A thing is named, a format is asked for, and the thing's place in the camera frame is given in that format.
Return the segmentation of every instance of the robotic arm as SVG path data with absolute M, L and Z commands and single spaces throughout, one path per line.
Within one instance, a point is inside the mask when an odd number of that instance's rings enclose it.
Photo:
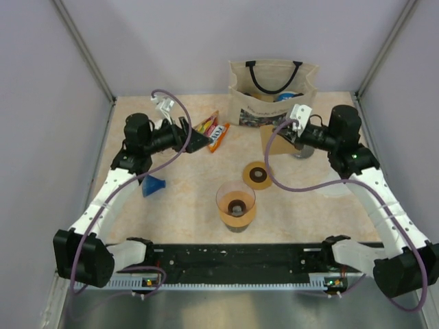
M 138 238 L 130 238 L 118 245 L 106 245 L 107 236 L 123 204 L 139 187 L 141 181 L 132 181 L 108 204 L 104 202 L 118 186 L 147 173 L 152 166 L 152 154 L 169 148 L 181 150 L 192 127 L 189 127 L 183 117 L 180 117 L 179 121 L 180 127 L 167 117 L 156 129 L 146 114 L 136 113 L 126 119 L 122 148 L 111 164 L 103 187 L 84 214 L 68 230 L 59 230 L 55 234 L 54 250 L 60 277 L 70 278 L 73 258 L 80 239 L 102 206 L 105 209 L 81 250 L 76 271 L 78 282 L 102 288 L 114 272 L 129 265 L 142 263 L 153 252 L 150 241 Z M 185 151 L 193 153 L 209 143 L 208 137 L 192 130 L 191 140 Z
M 354 180 L 371 186 L 384 200 L 396 221 L 420 254 L 426 270 L 428 285 L 439 276 L 439 244 L 432 244 L 407 216 L 390 190 L 379 162 L 372 152 L 359 143 L 361 119 L 352 106 L 333 108 L 328 126 L 310 123 L 311 108 L 296 105 L 287 114 L 295 120 L 279 132 L 297 149 L 310 145 L 328 152 L 331 167 L 342 179 Z M 393 224 L 390 215 L 377 198 L 364 187 L 348 184 L 372 220 L 384 248 L 366 247 L 347 236 L 330 237 L 324 241 L 329 249 L 329 262 L 348 265 L 373 277 L 388 297 L 396 297 L 422 287 L 420 268 L 407 241 Z

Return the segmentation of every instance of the beige table surface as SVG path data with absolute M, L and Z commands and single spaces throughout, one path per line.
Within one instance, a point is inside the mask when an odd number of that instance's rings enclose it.
M 228 95 L 183 95 L 180 99 L 194 125 L 215 110 L 219 110 L 220 122 L 226 119 Z M 339 104 L 352 105 L 349 93 L 318 93 L 313 113 L 322 115 L 327 123 L 332 107 Z M 178 106 L 174 108 L 174 117 L 183 115 Z M 95 193 L 121 147 L 125 119 L 135 112 L 159 119 L 150 97 L 118 98 Z M 169 150 L 154 155 L 153 167 L 174 154 Z M 352 194 L 327 197 L 316 191 L 290 193 L 275 185 L 256 191 L 257 215 L 247 230 L 230 232 L 218 215 L 216 192 L 225 181 L 240 180 L 244 167 L 257 160 L 263 161 L 259 130 L 232 125 L 214 154 L 207 148 L 183 154 L 155 173 L 154 177 L 166 180 L 165 189 L 144 198 L 139 187 L 123 207 L 107 243 L 122 242 L 130 236 L 154 243 L 316 242 L 339 234 L 357 241 L 379 240 L 365 210 Z M 330 171 L 327 155 L 319 150 L 306 160 L 287 154 L 271 156 L 270 166 L 280 182 L 295 187 L 317 184 Z

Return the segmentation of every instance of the blue cone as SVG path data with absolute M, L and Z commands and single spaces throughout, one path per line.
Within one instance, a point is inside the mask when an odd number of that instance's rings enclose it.
M 166 181 L 148 175 L 142 183 L 143 197 L 147 197 L 148 195 L 151 195 L 152 193 L 157 192 L 161 188 L 165 187 Z

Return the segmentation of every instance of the candy wrapper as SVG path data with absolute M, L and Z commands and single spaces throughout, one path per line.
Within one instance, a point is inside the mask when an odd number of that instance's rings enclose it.
M 229 127 L 229 123 L 226 123 L 224 125 L 216 124 L 210 126 L 206 135 L 209 136 L 212 140 L 212 143 L 208 145 L 208 148 L 211 150 L 212 153 L 215 152 L 215 150 L 221 145 L 221 142 L 227 134 Z
M 209 118 L 197 124 L 194 129 L 201 134 L 207 135 L 207 131 L 212 125 L 218 125 L 218 111 L 215 111 Z

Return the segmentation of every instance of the blue can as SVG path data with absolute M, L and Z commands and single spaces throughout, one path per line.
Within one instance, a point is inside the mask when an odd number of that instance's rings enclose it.
M 283 93 L 280 93 L 279 96 L 276 98 L 276 101 L 285 101 L 286 99 L 294 98 L 298 94 L 293 93 L 292 91 L 284 91 Z

